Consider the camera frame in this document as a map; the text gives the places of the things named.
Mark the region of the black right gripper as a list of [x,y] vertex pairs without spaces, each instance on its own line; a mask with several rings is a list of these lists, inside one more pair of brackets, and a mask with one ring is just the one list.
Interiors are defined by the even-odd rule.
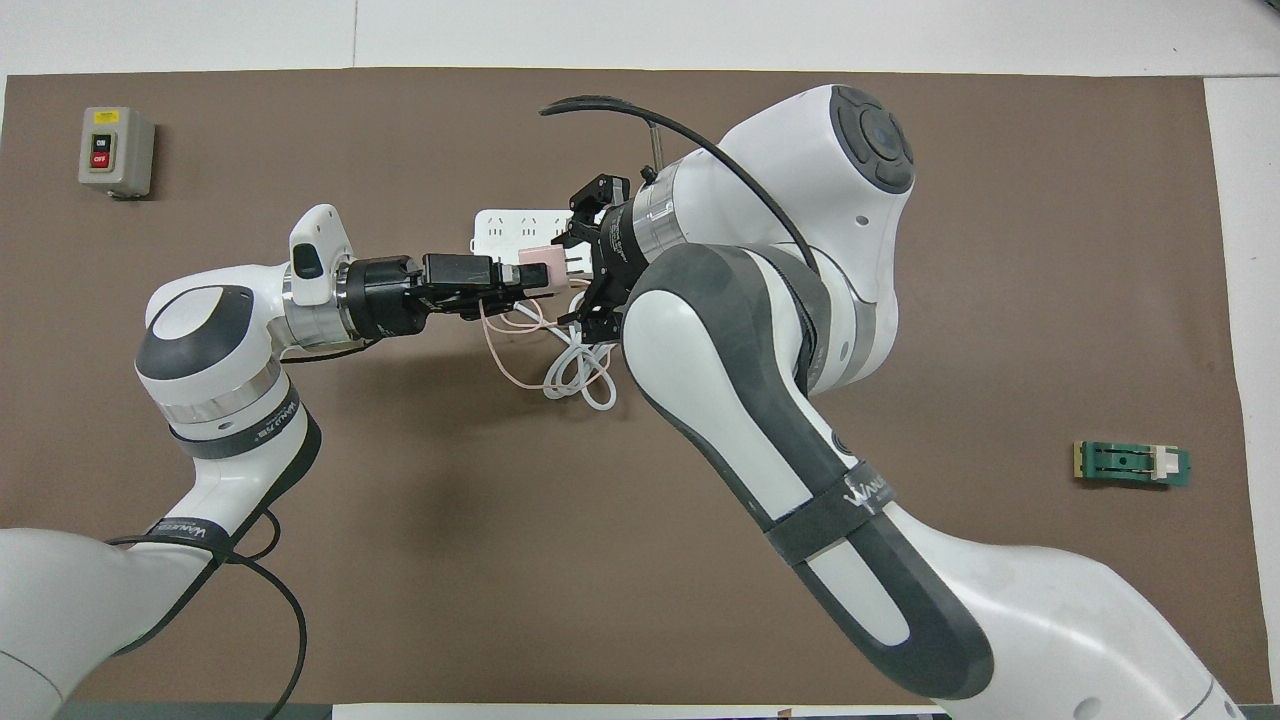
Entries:
[[[628,178],[598,176],[570,199],[571,217],[566,220],[564,229],[553,238],[553,245],[566,249],[582,242],[596,243],[593,274],[595,281],[604,283],[605,296],[630,296],[641,275],[641,250],[634,232],[634,202],[627,200]],[[600,223],[598,218],[602,213],[604,215]],[[545,263],[493,263],[492,277],[503,286],[549,284]],[[561,316],[559,324],[576,329],[585,345],[620,341],[622,314],[617,310],[617,304],[602,300],[595,290],[585,290],[570,305],[570,311]]]

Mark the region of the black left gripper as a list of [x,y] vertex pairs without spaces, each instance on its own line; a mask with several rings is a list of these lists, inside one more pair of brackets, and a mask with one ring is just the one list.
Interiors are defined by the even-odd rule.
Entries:
[[498,290],[488,256],[429,252],[374,258],[349,264],[346,311],[355,334],[376,341],[417,334],[433,313],[479,319],[509,313],[517,302],[553,297],[547,290]]

